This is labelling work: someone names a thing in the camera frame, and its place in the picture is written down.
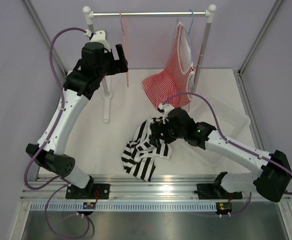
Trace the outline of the pink plastic hanger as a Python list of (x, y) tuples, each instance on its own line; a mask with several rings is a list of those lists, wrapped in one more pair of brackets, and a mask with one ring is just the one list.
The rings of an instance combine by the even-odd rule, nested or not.
[(123, 17), (122, 11), (119, 11), (119, 19), (121, 24), (121, 30), (123, 35), (123, 48), (127, 50), (127, 40), (128, 40), (128, 18)]

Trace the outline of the black white striped tank top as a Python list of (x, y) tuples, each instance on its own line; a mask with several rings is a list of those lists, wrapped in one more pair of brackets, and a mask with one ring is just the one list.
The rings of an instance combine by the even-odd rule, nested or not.
[(146, 182), (151, 181), (155, 171), (155, 159), (169, 160), (172, 154), (171, 146), (163, 140), (159, 140), (158, 146), (150, 143), (150, 126), (161, 120), (161, 117), (152, 117), (141, 123), (121, 156), (124, 171)]

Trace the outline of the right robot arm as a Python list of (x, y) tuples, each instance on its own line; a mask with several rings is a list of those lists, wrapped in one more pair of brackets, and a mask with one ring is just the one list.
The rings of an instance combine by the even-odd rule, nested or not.
[(274, 153), (247, 147), (232, 138), (222, 136), (211, 124), (195, 122), (181, 108), (167, 111), (162, 120), (150, 125), (150, 143), (167, 144), (183, 139), (193, 147), (220, 154), (248, 169), (249, 173), (220, 173), (213, 182), (213, 194), (224, 198), (236, 192), (257, 192), (263, 198), (278, 203), (286, 194), (292, 171), (285, 153)]

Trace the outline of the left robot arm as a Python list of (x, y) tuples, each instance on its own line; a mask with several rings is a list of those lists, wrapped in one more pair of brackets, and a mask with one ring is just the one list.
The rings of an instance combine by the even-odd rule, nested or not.
[(28, 144), (26, 153), (41, 168), (56, 174), (68, 184), (75, 199), (94, 196), (94, 179), (84, 173), (65, 148), (82, 110), (99, 89), (106, 76), (128, 71), (123, 46), (116, 46), (118, 59), (103, 43), (88, 42), (81, 50), (81, 59), (68, 74), (62, 86), (61, 99), (45, 133), (36, 144)]

